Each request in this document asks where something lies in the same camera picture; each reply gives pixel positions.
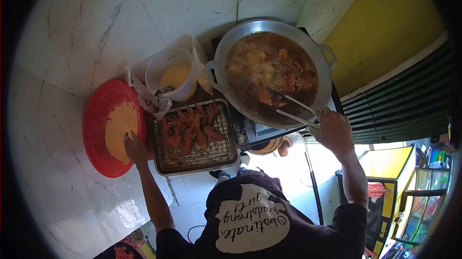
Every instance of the white plastic bag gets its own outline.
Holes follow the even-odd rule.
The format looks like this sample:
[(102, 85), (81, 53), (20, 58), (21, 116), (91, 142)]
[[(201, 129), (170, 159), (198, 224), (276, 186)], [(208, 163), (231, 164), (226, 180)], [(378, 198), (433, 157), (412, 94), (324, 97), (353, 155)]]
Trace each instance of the white plastic bag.
[(191, 39), (193, 44), (194, 67), (196, 68), (197, 82), (206, 92), (213, 94), (213, 87), (210, 85), (207, 73), (205, 72), (205, 65), (208, 63), (207, 55), (197, 39), (194, 36), (192, 36)]
[(125, 77), (126, 83), (130, 88), (135, 88), (140, 106), (152, 113), (157, 120), (161, 120), (165, 114), (170, 111), (170, 108), (172, 107), (172, 100), (160, 97), (159, 111), (156, 112), (156, 109), (154, 108), (154, 101), (156, 97), (151, 94), (147, 87), (133, 75), (130, 67), (126, 66), (125, 69), (127, 70), (127, 76)]

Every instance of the yellow wall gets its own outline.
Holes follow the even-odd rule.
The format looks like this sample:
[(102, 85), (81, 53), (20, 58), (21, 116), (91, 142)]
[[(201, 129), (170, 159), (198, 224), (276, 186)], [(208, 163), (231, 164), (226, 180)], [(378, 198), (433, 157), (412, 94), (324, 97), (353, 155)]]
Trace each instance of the yellow wall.
[(340, 97), (389, 72), (444, 31), (431, 0), (355, 0), (323, 44)]
[(396, 179), (401, 172), (413, 147), (381, 149), (367, 152), (359, 163), (368, 177)]

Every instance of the frying pan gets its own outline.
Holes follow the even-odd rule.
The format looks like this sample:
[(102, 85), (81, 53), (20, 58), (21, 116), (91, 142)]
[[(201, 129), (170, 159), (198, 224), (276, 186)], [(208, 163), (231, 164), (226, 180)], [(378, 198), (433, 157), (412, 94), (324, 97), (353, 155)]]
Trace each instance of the frying pan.
[[(256, 123), (277, 129), (302, 127), (305, 125), (304, 123), (300, 123), (292, 118), (283, 115), (271, 118), (262, 116), (249, 109), (237, 98), (228, 84), (226, 78), (226, 58), (228, 52), (241, 38), (256, 32), (273, 32), (285, 36), (306, 51), (318, 71), (318, 93), (312, 107), (317, 106), (322, 109), (327, 106), (332, 92), (332, 77), (330, 72), (336, 63), (334, 52), (327, 45), (318, 45), (309, 35), (300, 29), (272, 19), (254, 19), (243, 22), (233, 27), (223, 36), (218, 44), (214, 60), (207, 63), (205, 68), (210, 84), (221, 92), (240, 113)], [(327, 61), (323, 53), (324, 50), (330, 52), (333, 58), (331, 62)], [(298, 117), (310, 121), (315, 119), (314, 115), (308, 111), (303, 111)]]

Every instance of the man's right hand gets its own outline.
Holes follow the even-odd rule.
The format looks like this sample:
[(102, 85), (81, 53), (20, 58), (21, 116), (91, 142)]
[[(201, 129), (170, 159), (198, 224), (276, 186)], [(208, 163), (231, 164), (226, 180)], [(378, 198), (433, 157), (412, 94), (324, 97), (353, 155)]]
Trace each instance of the man's right hand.
[(331, 111), (327, 106), (322, 110), (315, 110), (319, 119), (320, 129), (310, 128), (309, 132), (324, 147), (332, 151), (340, 162), (354, 152), (350, 121), (347, 116)]
[(130, 161), (137, 165), (147, 165), (147, 151), (143, 142), (136, 136), (136, 134), (131, 131), (131, 138), (128, 133), (124, 135), (123, 145), (125, 147), (125, 152)]

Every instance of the pan handle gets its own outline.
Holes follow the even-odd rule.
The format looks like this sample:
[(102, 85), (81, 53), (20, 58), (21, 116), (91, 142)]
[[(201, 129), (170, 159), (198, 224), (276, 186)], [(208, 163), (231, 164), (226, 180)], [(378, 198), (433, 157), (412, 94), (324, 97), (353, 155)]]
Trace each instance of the pan handle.
[(214, 88), (217, 89), (219, 92), (224, 94), (223, 89), (221, 85), (218, 84), (220, 81), (220, 78), (218, 77), (218, 63), (215, 60), (211, 60), (207, 63), (205, 66), (205, 72), (207, 73), (207, 78), (208, 81), (210, 82), (210, 85)]
[(334, 68), (335, 66), (335, 63), (337, 63), (337, 58), (335, 57), (335, 54), (334, 52), (332, 51), (332, 49), (330, 47), (328, 47), (327, 45), (320, 45), (319, 46), (319, 49), (321, 50), (322, 52), (322, 55), (324, 55), (324, 57), (326, 57), (326, 55), (324, 54), (324, 50), (330, 52), (330, 55), (332, 55), (332, 61), (329, 63), (327, 63), (327, 67), (329, 68), (330, 71), (332, 71), (332, 69)]

